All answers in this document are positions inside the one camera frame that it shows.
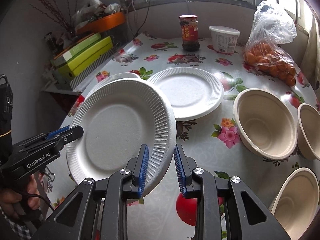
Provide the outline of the person's left hand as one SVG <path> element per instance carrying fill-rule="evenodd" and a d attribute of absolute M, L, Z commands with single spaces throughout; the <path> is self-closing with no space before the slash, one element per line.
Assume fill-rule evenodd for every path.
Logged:
<path fill-rule="evenodd" d="M 39 194 L 37 189 L 37 182 L 35 180 L 34 175 L 29 177 L 29 183 L 26 187 L 27 192 L 30 194 Z M 22 200 L 22 195 L 11 189 L 2 189 L 1 190 L 1 208 L 3 212 L 11 218 L 19 219 L 17 212 L 14 209 L 13 204 L 18 203 Z M 36 210 L 40 207 L 40 199 L 36 197 L 29 197 L 28 205 L 32 210 Z"/>

